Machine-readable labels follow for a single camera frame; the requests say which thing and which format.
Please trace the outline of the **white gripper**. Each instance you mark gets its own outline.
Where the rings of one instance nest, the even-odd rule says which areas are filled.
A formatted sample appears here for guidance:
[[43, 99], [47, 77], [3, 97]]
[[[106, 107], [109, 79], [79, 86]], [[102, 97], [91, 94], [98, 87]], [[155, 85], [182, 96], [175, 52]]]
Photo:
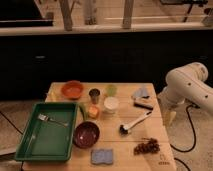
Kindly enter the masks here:
[[175, 108], [177, 105], [168, 99], [161, 97], [160, 98], [160, 108], [163, 118], [163, 124], [169, 126], [176, 116]]

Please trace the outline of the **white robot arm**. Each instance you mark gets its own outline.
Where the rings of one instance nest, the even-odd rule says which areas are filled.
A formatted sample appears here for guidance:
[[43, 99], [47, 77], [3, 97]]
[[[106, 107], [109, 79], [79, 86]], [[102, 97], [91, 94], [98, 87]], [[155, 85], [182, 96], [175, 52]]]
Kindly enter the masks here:
[[172, 123], [176, 116], [175, 108], [185, 100], [213, 114], [213, 88], [205, 84], [207, 78], [208, 69], [200, 62], [193, 62], [167, 73], [166, 86], [157, 95], [165, 126]]

